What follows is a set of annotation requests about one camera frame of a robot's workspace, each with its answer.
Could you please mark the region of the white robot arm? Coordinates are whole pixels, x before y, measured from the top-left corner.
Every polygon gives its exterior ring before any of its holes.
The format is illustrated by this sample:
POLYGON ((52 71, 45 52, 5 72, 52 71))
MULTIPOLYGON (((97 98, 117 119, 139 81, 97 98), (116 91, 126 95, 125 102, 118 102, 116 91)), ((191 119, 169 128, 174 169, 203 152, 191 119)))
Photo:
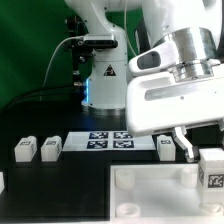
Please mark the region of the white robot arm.
POLYGON ((93 50, 84 110, 123 114, 132 136, 170 132, 188 161, 199 151, 188 129, 224 123, 224 0, 64 0, 86 25, 93 50), (143 12, 146 51, 127 53, 125 31, 109 12, 143 12))

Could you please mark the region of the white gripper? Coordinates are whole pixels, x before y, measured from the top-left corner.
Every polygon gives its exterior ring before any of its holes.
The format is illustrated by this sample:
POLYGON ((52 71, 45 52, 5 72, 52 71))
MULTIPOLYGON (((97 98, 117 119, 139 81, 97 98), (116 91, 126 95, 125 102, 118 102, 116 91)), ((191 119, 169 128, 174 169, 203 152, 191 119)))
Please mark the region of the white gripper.
POLYGON ((132 136, 172 131, 188 163, 199 160, 199 149, 185 137, 186 128, 224 119, 224 68, 214 76, 176 83, 162 72, 133 79, 127 88, 126 124, 132 136))

